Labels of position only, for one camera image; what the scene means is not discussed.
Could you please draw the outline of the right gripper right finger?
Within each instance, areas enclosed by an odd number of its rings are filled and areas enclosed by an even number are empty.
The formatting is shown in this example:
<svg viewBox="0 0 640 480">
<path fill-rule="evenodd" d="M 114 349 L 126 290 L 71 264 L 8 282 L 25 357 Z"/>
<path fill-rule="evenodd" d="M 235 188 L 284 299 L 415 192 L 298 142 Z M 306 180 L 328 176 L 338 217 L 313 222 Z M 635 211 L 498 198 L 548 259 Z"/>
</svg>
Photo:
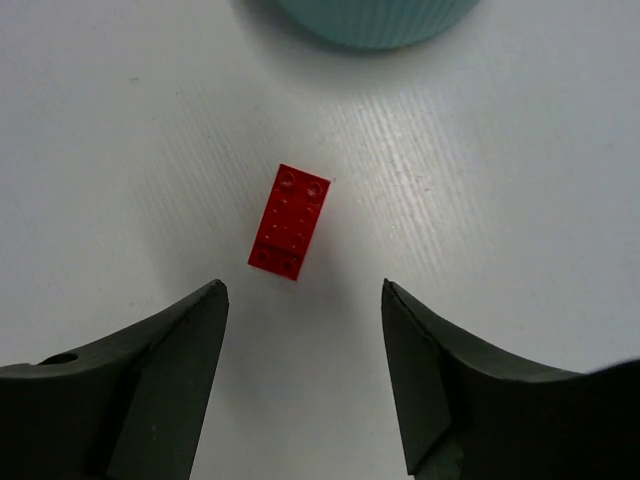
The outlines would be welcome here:
<svg viewBox="0 0 640 480">
<path fill-rule="evenodd" d="M 507 352 L 385 281 L 385 350 L 416 479 L 635 479 L 639 364 L 566 371 Z"/>
</svg>

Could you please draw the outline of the red lego brick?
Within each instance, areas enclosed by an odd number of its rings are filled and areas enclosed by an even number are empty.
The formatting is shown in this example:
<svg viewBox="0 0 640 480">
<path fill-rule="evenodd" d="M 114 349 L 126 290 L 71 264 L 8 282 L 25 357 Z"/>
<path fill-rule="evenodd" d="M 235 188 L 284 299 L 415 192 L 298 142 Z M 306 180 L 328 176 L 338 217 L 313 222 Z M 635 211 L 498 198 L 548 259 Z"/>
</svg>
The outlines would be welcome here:
<svg viewBox="0 0 640 480">
<path fill-rule="evenodd" d="M 297 280 L 330 185 L 328 179 L 281 164 L 248 264 Z"/>
</svg>

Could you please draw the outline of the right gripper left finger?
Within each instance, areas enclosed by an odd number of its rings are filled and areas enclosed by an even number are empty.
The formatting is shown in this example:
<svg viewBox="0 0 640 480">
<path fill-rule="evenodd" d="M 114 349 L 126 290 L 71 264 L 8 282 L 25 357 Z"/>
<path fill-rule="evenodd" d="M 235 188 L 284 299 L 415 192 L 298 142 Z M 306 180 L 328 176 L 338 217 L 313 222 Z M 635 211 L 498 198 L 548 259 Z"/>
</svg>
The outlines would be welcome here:
<svg viewBox="0 0 640 480">
<path fill-rule="evenodd" d="M 212 281 L 38 364 L 1 370 L 5 479 L 186 479 L 228 318 Z"/>
</svg>

